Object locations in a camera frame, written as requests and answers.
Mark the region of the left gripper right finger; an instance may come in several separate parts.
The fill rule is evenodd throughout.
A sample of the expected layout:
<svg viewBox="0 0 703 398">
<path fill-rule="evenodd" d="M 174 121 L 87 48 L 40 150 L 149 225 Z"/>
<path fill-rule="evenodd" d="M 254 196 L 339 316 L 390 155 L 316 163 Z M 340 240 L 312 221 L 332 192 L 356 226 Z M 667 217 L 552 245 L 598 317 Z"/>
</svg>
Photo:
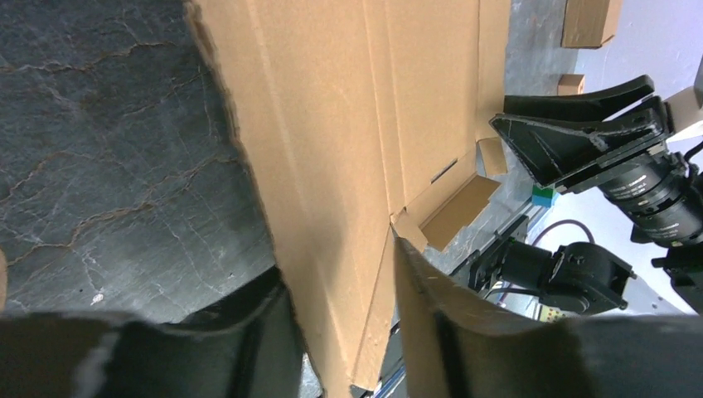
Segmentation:
<svg viewBox="0 0 703 398">
<path fill-rule="evenodd" d="M 699 316 L 605 316 L 541 323 L 455 284 L 394 239 L 411 397 L 699 397 Z"/>
</svg>

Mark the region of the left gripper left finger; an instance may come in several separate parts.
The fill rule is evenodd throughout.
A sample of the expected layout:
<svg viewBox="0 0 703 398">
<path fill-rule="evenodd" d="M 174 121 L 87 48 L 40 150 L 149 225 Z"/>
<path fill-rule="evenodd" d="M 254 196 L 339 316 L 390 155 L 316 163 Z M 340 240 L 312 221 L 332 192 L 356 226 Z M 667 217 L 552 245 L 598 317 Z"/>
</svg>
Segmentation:
<svg viewBox="0 0 703 398">
<path fill-rule="evenodd" d="M 1 318 L 4 397 L 295 397 L 303 344 L 281 273 L 178 323 L 133 313 Z"/>
</svg>

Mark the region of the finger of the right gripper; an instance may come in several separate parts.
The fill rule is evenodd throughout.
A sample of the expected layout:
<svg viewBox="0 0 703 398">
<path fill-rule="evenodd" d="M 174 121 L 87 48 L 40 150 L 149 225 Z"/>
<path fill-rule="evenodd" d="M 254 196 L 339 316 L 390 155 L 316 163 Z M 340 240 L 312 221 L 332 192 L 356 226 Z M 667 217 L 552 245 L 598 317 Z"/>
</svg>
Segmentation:
<svg viewBox="0 0 703 398">
<path fill-rule="evenodd" d="M 534 183 L 561 193 L 600 186 L 657 157 L 671 135 L 670 107 L 658 97 L 609 121 L 567 122 L 499 114 L 490 125 Z"/>
<path fill-rule="evenodd" d="M 601 121 L 654 91 L 652 78 L 640 75 L 620 85 L 580 95 L 506 95 L 503 113 L 568 122 Z"/>
</svg>

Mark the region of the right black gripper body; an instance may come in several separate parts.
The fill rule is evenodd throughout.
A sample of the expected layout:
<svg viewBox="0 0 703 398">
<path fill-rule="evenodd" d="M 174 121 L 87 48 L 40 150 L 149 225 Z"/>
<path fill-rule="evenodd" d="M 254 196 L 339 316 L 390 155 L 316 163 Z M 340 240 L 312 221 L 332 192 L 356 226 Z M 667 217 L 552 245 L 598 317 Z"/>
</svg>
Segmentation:
<svg viewBox="0 0 703 398">
<path fill-rule="evenodd" d="M 702 242 L 702 182 L 675 156 L 632 164 L 599 190 L 633 223 L 632 241 L 664 248 Z"/>
</svg>

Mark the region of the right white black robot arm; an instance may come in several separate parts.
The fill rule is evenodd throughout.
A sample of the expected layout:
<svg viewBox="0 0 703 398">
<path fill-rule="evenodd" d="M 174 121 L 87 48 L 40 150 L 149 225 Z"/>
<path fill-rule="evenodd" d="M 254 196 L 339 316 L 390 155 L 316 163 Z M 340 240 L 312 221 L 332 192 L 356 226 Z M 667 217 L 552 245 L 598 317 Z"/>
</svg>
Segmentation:
<svg viewBox="0 0 703 398">
<path fill-rule="evenodd" d="M 667 250 L 652 265 L 701 311 L 702 172 L 692 160 L 700 148 L 667 148 L 680 125 L 649 76 L 581 95 L 508 95 L 490 124 L 539 187 L 599 189 L 633 223 L 633 242 Z M 625 289 L 636 274 L 593 240 L 550 252 L 506 232 L 474 260 L 471 278 L 476 290 L 496 278 L 510 292 L 594 315 L 626 309 Z"/>
</svg>

